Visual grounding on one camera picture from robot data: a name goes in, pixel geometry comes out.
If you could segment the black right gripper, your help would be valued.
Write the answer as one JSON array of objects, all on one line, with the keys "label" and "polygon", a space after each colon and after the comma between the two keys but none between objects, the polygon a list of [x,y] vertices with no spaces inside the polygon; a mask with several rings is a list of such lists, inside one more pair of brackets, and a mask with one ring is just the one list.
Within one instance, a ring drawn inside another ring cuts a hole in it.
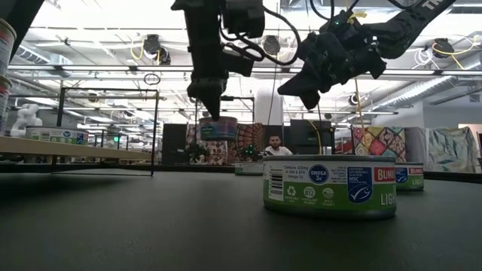
[{"label": "black right gripper", "polygon": [[311,32],[301,43],[297,56],[304,62],[301,70],[278,88],[278,94],[299,96],[308,110],[314,109],[336,84],[368,73],[377,79],[386,63],[377,52],[377,42],[362,31],[360,15],[341,11]]}]

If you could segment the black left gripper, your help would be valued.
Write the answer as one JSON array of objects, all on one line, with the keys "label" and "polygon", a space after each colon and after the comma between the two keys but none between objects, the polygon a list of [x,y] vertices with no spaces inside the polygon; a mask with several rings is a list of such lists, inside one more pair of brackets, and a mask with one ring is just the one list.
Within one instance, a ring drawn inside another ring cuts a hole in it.
[{"label": "black left gripper", "polygon": [[250,76],[254,60],[240,53],[240,50],[225,50],[219,41],[202,44],[190,43],[193,71],[188,95],[199,99],[214,121],[220,118],[221,95],[226,89],[229,73]]}]

